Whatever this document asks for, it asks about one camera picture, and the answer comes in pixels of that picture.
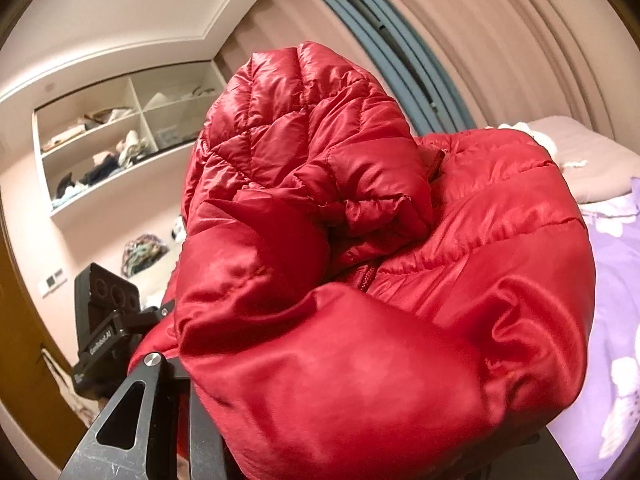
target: purple bedsheet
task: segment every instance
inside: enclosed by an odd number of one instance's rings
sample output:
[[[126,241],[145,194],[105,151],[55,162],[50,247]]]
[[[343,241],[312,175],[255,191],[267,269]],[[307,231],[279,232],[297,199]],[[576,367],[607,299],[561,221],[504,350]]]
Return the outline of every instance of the purple bedsheet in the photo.
[[[575,403],[548,425],[580,480],[600,480],[640,421],[639,179],[632,190],[585,214],[596,262],[587,376]]]

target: metal clamp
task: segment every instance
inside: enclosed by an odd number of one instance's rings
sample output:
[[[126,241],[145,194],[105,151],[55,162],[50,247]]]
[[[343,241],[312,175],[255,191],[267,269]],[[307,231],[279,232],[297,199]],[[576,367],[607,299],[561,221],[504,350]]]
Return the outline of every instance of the metal clamp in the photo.
[[[151,353],[95,419],[60,480],[175,480],[180,394],[189,394],[191,480],[241,480],[181,362]]]

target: door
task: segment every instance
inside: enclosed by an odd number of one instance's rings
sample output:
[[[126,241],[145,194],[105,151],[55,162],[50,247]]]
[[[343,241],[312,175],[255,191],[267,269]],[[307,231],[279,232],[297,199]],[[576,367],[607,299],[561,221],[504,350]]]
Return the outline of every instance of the door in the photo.
[[[1,190],[0,227],[0,401],[33,443],[62,468],[86,428],[60,396],[41,358],[44,347],[70,371],[17,270],[8,243]]]

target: black device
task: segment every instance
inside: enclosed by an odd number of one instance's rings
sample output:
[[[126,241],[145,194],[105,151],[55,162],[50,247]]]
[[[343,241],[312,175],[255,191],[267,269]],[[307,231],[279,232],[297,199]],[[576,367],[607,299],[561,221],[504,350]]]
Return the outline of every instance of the black device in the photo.
[[[74,285],[79,348],[74,389],[87,399],[108,399],[127,377],[143,336],[173,309],[173,302],[140,311],[138,288],[98,264],[78,274]]]
[[[127,376],[133,351],[174,302],[140,311],[138,288],[97,264],[76,276],[75,295],[74,388],[87,399],[110,400],[60,479],[175,480],[180,394],[189,399],[191,479],[244,479],[177,358],[151,353]]]

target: light switch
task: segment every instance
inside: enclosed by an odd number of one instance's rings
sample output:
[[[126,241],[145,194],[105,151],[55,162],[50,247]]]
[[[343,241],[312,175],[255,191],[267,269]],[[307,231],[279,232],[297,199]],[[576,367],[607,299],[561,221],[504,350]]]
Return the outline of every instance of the light switch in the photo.
[[[65,282],[65,273],[62,272],[62,269],[58,269],[52,275],[47,276],[44,280],[38,283],[38,291],[43,298],[46,298],[49,294],[51,294]]]

